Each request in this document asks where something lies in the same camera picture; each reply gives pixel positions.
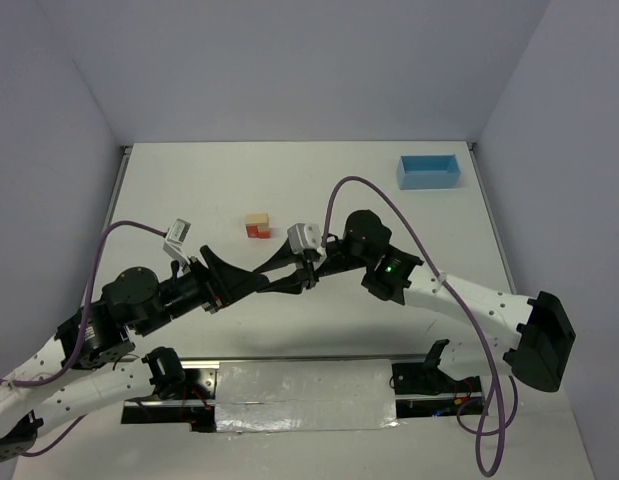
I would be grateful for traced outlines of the natural wood rectangular block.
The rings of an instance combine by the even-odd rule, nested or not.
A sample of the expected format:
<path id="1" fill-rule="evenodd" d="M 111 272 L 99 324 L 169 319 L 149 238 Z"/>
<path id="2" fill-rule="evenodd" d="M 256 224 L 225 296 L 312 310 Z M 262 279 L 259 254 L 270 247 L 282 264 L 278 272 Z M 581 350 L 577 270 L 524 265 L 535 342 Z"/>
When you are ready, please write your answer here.
<path id="1" fill-rule="evenodd" d="M 247 214 L 245 216 L 245 224 L 248 226 L 265 226 L 269 225 L 269 216 L 267 213 Z"/>

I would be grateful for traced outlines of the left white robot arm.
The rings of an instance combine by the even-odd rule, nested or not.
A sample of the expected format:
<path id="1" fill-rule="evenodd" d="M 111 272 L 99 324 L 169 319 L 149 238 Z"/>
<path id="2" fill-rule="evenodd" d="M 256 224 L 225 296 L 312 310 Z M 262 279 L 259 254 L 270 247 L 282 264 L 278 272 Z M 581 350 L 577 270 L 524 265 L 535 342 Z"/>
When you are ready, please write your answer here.
<path id="1" fill-rule="evenodd" d="M 119 401 L 185 389 L 186 374 L 170 347 L 122 365 L 135 349 L 130 336 L 147 336 L 197 308 L 215 313 L 269 283 L 207 247 L 201 252 L 186 267 L 174 264 L 164 281 L 145 267 L 125 270 L 0 380 L 0 463 L 31 455 L 38 437 L 59 424 Z"/>

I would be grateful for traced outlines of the plain red cube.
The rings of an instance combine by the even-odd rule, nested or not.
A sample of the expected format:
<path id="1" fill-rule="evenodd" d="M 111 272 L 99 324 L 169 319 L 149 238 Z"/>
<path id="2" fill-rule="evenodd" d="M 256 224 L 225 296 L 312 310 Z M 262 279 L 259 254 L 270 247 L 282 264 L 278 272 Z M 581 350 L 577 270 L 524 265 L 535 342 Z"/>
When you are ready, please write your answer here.
<path id="1" fill-rule="evenodd" d="M 259 237 L 259 227 L 257 225 L 247 225 L 246 233 L 249 238 L 258 238 Z"/>

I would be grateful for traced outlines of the blue plastic bin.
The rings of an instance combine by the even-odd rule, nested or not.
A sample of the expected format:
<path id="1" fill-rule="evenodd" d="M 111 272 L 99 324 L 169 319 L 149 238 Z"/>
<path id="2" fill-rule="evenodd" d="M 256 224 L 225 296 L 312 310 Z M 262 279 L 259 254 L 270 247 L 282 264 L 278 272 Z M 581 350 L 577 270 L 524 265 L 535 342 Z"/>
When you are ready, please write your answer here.
<path id="1" fill-rule="evenodd" d="M 453 154 L 401 156 L 396 171 L 401 190 L 452 189 L 460 175 Z"/>

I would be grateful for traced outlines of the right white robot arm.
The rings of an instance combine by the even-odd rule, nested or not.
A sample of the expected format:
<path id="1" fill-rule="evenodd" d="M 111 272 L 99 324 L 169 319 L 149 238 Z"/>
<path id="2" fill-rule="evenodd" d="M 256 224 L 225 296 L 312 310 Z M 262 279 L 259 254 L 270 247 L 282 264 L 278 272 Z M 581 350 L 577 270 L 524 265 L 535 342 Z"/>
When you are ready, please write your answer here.
<path id="1" fill-rule="evenodd" d="M 266 291 L 298 295 L 323 277 L 362 269 L 361 284 L 374 297 L 467 324 L 486 340 L 475 347 L 436 341 L 427 354 L 433 369 L 458 380 L 496 370 L 537 391 L 559 390 L 576 334 L 555 295 L 513 295 L 434 274 L 422 259 L 392 246 L 391 230 L 370 210 L 350 214 L 343 236 L 325 246 L 319 233 L 316 224 L 288 229 L 281 248 L 255 271 L 264 274 L 290 264 L 296 270 Z"/>

